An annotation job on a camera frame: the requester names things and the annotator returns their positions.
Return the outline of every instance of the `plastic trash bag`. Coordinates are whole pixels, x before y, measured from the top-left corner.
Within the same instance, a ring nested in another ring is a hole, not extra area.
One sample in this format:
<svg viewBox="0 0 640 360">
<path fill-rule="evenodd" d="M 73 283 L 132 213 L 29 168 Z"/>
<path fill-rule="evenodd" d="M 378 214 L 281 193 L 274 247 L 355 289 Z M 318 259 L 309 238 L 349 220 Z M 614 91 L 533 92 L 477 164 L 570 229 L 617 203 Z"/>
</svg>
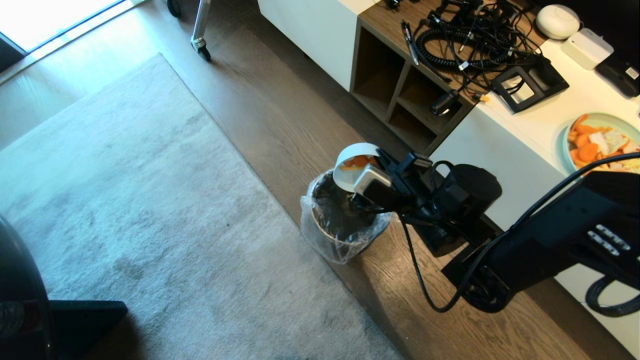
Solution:
<svg viewBox="0 0 640 360">
<path fill-rule="evenodd" d="M 333 182 L 333 170 L 315 178 L 300 199 L 302 235 L 325 259 L 346 264 L 389 225 L 392 213 L 374 214 Z"/>
</svg>

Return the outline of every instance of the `white device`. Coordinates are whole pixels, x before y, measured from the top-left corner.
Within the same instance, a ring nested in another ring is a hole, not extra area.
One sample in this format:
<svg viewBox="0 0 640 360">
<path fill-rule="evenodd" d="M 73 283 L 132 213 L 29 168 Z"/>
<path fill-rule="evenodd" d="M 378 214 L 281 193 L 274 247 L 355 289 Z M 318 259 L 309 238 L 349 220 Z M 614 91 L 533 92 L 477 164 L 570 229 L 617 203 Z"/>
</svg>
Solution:
<svg viewBox="0 0 640 360">
<path fill-rule="evenodd" d="M 547 5 L 536 16 L 536 25 L 546 36 L 564 40 L 578 32 L 578 14 L 563 5 Z"/>
<path fill-rule="evenodd" d="M 382 170 L 378 169 L 377 167 L 371 164 L 367 164 L 367 166 L 364 168 L 364 170 L 360 174 L 360 177 L 358 177 L 355 184 L 353 185 L 353 191 L 357 194 L 365 196 L 364 195 L 365 190 L 367 189 L 367 187 L 369 187 L 369 185 L 374 180 L 379 181 L 381 184 L 385 185 L 387 188 L 391 187 L 391 179 L 389 178 L 388 175 L 386 175 Z"/>
<path fill-rule="evenodd" d="M 587 70 L 593 70 L 613 53 L 609 43 L 586 28 L 569 37 L 560 48 Z"/>
</svg>

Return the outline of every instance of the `black stand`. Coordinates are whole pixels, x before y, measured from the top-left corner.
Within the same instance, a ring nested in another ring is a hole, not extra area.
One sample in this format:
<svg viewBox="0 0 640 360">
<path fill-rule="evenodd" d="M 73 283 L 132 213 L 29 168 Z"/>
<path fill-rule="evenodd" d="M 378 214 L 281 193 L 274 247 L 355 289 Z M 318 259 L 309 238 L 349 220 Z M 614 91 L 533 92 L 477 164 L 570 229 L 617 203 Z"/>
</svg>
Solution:
<svg viewBox="0 0 640 360">
<path fill-rule="evenodd" d="M 58 352 L 77 359 L 127 314 L 122 301 L 50 300 Z"/>
</svg>

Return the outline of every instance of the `wooden floor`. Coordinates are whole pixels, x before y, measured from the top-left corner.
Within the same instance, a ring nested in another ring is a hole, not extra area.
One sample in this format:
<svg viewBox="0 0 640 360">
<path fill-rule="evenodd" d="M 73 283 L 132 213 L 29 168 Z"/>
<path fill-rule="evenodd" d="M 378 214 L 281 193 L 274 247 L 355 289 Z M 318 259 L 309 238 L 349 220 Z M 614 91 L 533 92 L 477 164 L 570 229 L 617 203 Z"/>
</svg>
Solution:
<svg viewBox="0 0 640 360">
<path fill-rule="evenodd" d="M 366 140 L 396 156 L 407 150 L 264 19 L 255 0 L 213 2 L 205 36 L 212 63 L 189 44 L 194 0 L 182 7 L 177 21 L 162 0 L 150 0 L 0 86 L 0 148 L 160 52 L 295 221 L 308 182 L 345 146 Z M 398 228 L 392 224 L 362 256 L 334 270 L 408 359 L 630 358 L 554 281 L 517 295 L 499 314 L 464 302 L 435 313 Z M 453 289 L 438 273 L 442 259 L 417 248 L 443 303 Z"/>
</svg>

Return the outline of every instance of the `chair wheel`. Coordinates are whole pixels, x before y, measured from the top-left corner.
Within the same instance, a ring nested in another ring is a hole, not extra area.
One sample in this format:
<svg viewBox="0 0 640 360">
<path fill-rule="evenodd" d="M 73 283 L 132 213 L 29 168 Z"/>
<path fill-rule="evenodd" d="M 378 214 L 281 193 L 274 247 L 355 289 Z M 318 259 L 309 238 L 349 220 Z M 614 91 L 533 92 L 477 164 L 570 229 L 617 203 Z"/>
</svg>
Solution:
<svg viewBox="0 0 640 360">
<path fill-rule="evenodd" d="M 166 7 L 169 9 L 169 12 L 173 17 L 179 18 L 182 16 L 182 10 L 180 10 L 180 3 L 178 0 L 166 0 Z"/>
<path fill-rule="evenodd" d="M 203 58 L 206 62 L 211 61 L 211 54 L 209 54 L 209 50 L 206 47 L 198 48 L 198 55 Z"/>
</svg>

